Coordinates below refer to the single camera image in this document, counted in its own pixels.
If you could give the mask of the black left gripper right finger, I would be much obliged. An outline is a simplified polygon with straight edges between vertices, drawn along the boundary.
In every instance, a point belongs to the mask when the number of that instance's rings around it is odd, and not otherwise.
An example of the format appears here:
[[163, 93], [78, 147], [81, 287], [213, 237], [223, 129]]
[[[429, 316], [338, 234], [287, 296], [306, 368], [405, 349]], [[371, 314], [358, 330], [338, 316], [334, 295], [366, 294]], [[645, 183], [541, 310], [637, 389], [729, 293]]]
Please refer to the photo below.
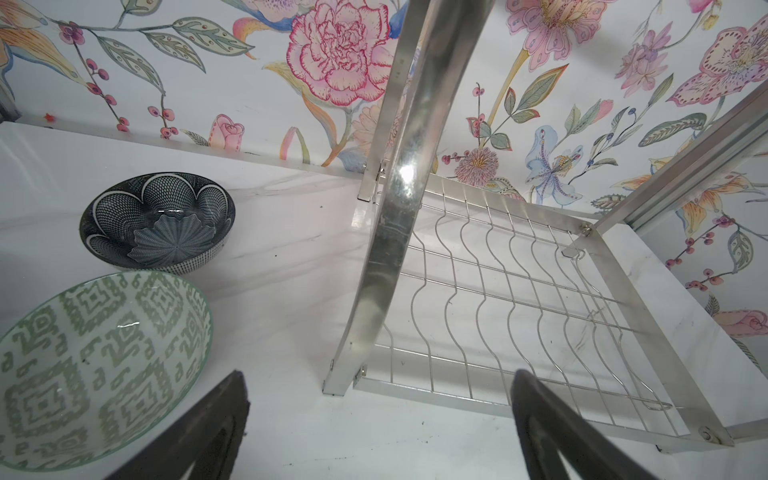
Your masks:
[[512, 412], [531, 479], [652, 479], [527, 370], [515, 372]]

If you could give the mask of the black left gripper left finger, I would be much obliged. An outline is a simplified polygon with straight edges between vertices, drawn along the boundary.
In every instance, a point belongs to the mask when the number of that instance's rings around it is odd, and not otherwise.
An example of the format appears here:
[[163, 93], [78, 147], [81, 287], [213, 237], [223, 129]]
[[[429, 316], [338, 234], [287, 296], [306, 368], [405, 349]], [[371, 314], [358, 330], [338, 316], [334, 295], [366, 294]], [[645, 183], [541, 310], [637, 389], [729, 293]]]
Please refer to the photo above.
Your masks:
[[228, 479], [250, 403], [242, 372], [232, 371], [111, 479]]

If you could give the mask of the stainless steel dish rack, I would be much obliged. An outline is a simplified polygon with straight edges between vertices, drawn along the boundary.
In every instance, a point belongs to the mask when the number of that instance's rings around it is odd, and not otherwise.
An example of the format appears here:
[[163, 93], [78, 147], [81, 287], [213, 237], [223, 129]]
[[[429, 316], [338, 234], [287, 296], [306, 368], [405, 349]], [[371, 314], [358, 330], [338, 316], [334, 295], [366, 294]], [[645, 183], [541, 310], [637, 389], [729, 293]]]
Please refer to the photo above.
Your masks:
[[371, 241], [322, 385], [493, 415], [532, 375], [665, 452], [767, 436], [767, 382], [616, 215], [591, 223], [431, 171], [488, 1], [405, 14], [359, 196]]

